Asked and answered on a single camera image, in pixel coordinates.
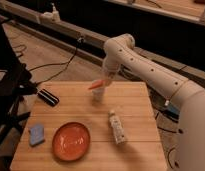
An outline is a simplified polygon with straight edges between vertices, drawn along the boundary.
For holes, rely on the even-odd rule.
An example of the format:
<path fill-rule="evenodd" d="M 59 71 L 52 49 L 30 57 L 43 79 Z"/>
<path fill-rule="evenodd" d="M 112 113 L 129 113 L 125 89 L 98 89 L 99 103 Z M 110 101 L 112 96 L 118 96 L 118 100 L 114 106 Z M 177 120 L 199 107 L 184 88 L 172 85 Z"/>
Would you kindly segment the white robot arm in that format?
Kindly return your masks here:
<path fill-rule="evenodd" d="M 104 85 L 124 65 L 163 96 L 180 112 L 174 171 L 205 171 L 205 88 L 138 55 L 134 46 L 130 34 L 105 41 Z"/>

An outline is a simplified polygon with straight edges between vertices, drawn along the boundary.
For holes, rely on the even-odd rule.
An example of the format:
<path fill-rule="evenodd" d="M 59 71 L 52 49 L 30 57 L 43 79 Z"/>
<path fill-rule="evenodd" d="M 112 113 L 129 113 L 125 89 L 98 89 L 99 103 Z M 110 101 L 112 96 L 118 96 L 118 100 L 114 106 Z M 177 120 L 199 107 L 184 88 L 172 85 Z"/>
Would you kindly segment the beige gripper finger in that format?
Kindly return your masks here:
<path fill-rule="evenodd" d="M 112 77 L 104 77 L 103 78 L 103 86 L 108 87 L 112 84 L 113 78 Z"/>

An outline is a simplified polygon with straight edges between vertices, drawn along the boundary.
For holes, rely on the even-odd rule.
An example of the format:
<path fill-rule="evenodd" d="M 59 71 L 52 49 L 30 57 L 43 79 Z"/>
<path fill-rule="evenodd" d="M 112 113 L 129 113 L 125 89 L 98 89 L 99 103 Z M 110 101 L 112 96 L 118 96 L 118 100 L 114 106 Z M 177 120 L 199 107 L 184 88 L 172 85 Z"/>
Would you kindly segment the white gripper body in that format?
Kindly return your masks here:
<path fill-rule="evenodd" d="M 113 79 L 119 71 L 119 68 L 119 63 L 105 59 L 102 64 L 103 77 L 105 79 Z"/>

